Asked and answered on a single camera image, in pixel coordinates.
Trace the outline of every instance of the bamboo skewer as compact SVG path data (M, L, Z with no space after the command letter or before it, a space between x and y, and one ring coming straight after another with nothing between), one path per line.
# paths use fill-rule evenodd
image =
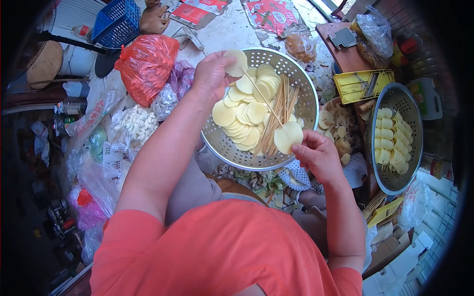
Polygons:
M248 75L247 71L244 70L244 68L241 68L242 71L245 73L245 75L247 76L247 78L250 80L250 82L254 85L254 87L257 89L258 93L260 94L260 96L264 99L265 101L265 104L267 104L268 108L270 109L270 111L273 113L273 115L275 115L276 117L276 120L278 120L278 123L281 125L281 127L283 127L283 124L282 122L278 119L278 116L276 115L275 111L273 111L272 107L270 107L270 104L268 103L268 101L265 99L265 97L263 96L262 92L258 89L258 87L255 85L255 82L252 80L252 78L250 77L250 75Z

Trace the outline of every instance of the stainless steel colander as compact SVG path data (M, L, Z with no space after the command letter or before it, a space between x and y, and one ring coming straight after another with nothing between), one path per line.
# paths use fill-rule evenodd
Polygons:
M390 170L381 170L382 165L375 162L375 118L379 108L387 107L400 112L403 120L405 120L413 130L412 150L410 152L411 159L408 161L408 172L399 175ZM369 162L374 168L375 178L380 189L388 195L402 193L415 178L421 162L423 153L423 123L419 114L418 105L411 95L410 91L400 83L389 83L382 90L377 100L377 105L371 112L371 116L367 121L367 129L365 130L365 149Z
M305 70L289 56L276 50L262 47L241 49L247 55L249 67L257 67L263 63L273 66L277 74L286 74L291 86L300 86L298 103L295 106L295 116L304 120L304 129L315 129L318 124L319 103L316 90ZM255 156L250 152L237 149L220 126L214 124L212 116L202 127L201 137L207 147L222 161L244 170L265 171L275 170L287 165L295 159L294 154L286 155L278 152L267 157Z

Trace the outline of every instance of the leg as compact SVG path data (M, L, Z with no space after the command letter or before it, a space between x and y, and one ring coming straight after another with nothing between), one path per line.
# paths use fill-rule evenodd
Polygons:
M324 258L328 258L326 197L310 189L301 192L298 200L308 211L294 210L293 218L318 246Z
M224 199L222 191L214 180L207 179L191 157L188 167L176 184L166 208L165 225L178 220L190 209Z

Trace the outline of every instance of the red plastic bag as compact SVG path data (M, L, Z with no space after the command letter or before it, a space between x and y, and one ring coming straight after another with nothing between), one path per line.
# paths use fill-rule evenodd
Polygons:
M132 99L150 107L173 68L179 42L164 35L141 35L124 48L114 68Z

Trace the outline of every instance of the blue basket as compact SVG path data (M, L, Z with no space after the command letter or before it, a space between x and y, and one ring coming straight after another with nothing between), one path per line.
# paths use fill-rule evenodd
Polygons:
M92 42L119 48L140 34L140 8L133 0L113 0L95 19Z

